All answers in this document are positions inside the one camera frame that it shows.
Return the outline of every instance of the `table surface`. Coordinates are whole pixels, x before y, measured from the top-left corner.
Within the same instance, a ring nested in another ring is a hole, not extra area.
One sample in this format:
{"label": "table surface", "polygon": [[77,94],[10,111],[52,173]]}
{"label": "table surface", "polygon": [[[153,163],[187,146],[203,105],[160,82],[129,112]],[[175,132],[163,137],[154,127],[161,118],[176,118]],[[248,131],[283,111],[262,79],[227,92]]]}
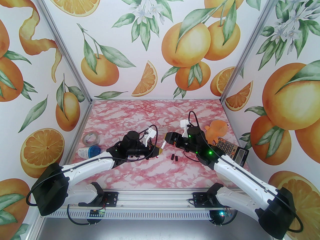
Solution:
{"label": "table surface", "polygon": [[[95,101],[82,137],[96,132],[100,137],[102,151],[114,145],[131,130],[140,132],[151,124],[158,127],[158,143],[161,146],[167,132],[183,133],[180,120],[187,119],[193,110],[201,129],[213,120],[223,120],[228,124],[224,139],[238,144],[227,116],[218,99],[161,99],[161,100],[97,100]],[[83,148],[82,137],[71,163],[83,161],[78,156],[78,149]],[[172,154],[178,161],[172,161]],[[97,182],[103,189],[155,189],[155,188],[209,188],[214,183],[234,187],[232,183],[223,183],[216,172],[199,162],[189,160],[183,152],[169,144],[158,158],[124,163],[112,170],[93,175],[79,184]]]}

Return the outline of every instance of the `blue lid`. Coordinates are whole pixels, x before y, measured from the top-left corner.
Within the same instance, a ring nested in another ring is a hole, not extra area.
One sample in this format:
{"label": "blue lid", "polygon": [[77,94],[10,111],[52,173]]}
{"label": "blue lid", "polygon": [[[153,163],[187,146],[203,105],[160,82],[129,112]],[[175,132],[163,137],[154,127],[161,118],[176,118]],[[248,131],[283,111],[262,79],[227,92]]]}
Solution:
{"label": "blue lid", "polygon": [[88,157],[93,158],[101,153],[101,148],[98,145],[91,146],[88,150]]}

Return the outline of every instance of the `metal floor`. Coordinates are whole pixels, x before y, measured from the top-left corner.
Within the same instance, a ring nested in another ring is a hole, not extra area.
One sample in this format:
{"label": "metal floor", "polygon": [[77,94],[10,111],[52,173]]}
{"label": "metal floor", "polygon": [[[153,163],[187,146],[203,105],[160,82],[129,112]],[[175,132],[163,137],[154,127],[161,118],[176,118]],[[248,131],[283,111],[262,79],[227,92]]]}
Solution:
{"label": "metal floor", "polygon": [[238,212],[229,225],[193,220],[102,220],[78,226],[64,218],[47,218],[37,240],[271,240],[252,218]]}

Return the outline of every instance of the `orange toy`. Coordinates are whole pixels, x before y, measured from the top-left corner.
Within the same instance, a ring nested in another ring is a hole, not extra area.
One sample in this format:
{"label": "orange toy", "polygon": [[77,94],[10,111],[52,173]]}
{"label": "orange toy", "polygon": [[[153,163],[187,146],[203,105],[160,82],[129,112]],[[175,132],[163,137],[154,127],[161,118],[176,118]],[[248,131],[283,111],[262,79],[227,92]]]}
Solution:
{"label": "orange toy", "polygon": [[207,130],[205,133],[205,138],[209,144],[212,144],[213,141],[218,143],[218,137],[223,137],[228,131],[227,123],[222,120],[214,120],[211,122],[210,126],[206,125],[204,128]]}

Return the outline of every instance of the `calculator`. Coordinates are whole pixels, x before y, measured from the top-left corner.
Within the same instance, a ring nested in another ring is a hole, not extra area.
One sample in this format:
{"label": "calculator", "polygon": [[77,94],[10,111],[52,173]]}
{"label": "calculator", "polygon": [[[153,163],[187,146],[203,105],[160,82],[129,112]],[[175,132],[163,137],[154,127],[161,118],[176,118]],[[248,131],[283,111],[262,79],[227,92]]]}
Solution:
{"label": "calculator", "polygon": [[215,146],[230,156],[241,167],[245,165],[249,150],[239,147],[221,137],[218,138],[218,143]]}

